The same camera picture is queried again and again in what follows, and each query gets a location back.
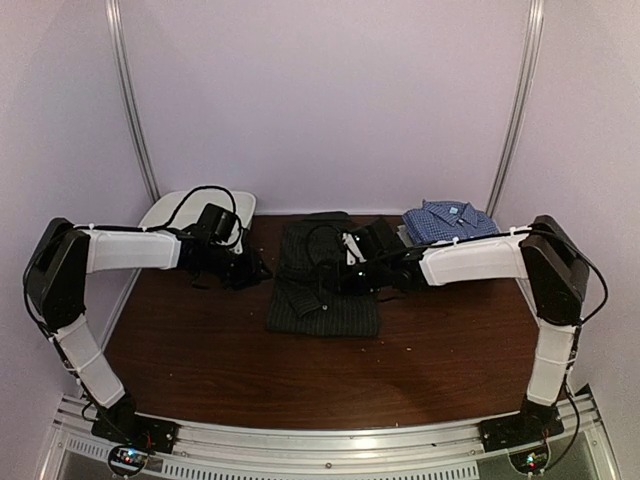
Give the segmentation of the black pinstriped long sleeve shirt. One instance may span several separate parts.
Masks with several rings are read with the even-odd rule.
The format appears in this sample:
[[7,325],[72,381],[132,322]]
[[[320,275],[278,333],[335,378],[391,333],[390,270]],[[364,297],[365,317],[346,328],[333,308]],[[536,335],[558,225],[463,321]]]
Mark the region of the black pinstriped long sleeve shirt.
[[313,213],[285,224],[267,331],[317,337],[378,335],[381,317],[374,297],[339,294],[324,275],[328,269],[342,269],[339,234],[354,225],[343,211]]

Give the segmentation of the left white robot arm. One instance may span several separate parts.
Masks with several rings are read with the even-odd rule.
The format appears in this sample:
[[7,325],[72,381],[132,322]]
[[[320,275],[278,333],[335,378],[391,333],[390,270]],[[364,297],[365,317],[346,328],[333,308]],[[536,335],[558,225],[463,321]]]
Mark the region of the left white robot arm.
[[123,444],[137,442],[144,424],[119,405],[127,393],[88,326],[85,287],[96,272],[142,269],[209,273],[232,290],[272,277],[237,213],[211,203],[183,228],[49,223],[25,269],[25,306],[89,398],[109,409],[104,425]]

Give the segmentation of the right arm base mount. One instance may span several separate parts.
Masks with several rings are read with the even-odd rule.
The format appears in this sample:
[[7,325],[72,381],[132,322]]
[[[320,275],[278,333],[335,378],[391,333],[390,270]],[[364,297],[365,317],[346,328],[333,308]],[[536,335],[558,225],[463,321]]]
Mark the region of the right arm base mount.
[[511,467],[528,477],[543,475],[552,466],[550,440],[565,432],[558,407],[524,400],[521,409],[482,420],[480,440],[485,453],[505,450]]

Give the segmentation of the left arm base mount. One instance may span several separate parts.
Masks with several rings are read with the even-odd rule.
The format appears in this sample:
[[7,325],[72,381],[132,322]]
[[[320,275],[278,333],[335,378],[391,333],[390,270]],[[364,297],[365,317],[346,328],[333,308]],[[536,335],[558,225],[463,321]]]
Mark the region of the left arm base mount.
[[174,450],[179,425],[137,412],[133,396],[126,392],[113,406],[101,405],[87,394],[81,416],[92,423],[91,434],[114,443],[107,453],[107,466],[121,479],[140,474],[158,453]]

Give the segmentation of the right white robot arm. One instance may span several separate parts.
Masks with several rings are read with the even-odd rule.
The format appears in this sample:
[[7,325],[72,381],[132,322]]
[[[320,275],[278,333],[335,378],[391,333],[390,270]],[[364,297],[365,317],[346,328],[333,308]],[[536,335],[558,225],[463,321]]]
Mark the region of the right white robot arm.
[[523,227],[474,238],[406,245],[382,218],[337,236],[339,257],[323,277],[337,293],[383,288],[419,291],[454,283],[514,279],[528,284],[539,333],[524,403],[513,419],[519,440],[535,440],[551,424],[577,356],[590,266],[548,215]]

